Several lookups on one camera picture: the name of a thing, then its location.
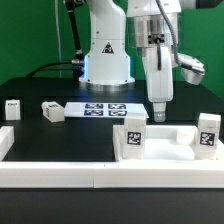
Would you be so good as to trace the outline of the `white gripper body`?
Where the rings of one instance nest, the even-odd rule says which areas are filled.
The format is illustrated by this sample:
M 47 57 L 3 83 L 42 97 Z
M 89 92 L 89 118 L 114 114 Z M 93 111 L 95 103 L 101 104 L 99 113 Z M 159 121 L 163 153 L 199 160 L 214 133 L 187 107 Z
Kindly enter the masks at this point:
M 173 98 L 172 68 L 177 67 L 173 54 L 166 46 L 146 48 L 143 65 L 146 74 L 148 99 L 152 103 L 163 103 Z M 205 75 L 204 65 L 196 58 L 179 53 L 181 73 L 184 79 L 198 85 Z

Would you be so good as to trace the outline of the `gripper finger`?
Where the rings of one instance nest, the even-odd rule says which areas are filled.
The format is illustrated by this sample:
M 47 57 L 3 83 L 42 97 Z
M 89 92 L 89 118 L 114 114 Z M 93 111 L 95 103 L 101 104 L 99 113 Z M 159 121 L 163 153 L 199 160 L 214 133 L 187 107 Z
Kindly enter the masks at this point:
M 154 111 L 154 120 L 156 122 L 164 122 L 166 119 L 166 104 L 162 103 L 154 103 L 153 104 Z

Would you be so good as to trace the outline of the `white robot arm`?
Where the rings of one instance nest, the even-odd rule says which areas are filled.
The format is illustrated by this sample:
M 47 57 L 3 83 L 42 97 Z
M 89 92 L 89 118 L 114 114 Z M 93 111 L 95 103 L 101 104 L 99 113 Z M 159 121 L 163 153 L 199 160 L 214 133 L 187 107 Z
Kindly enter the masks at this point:
M 132 85 L 125 38 L 140 53 L 154 120 L 166 119 L 166 103 L 173 98 L 172 69 L 179 66 L 194 85 L 204 77 L 204 65 L 178 52 L 178 14 L 183 9 L 213 8 L 223 0 L 128 0 L 122 10 L 113 0 L 86 0 L 90 10 L 91 48 L 84 60 L 80 83 L 98 91 Z

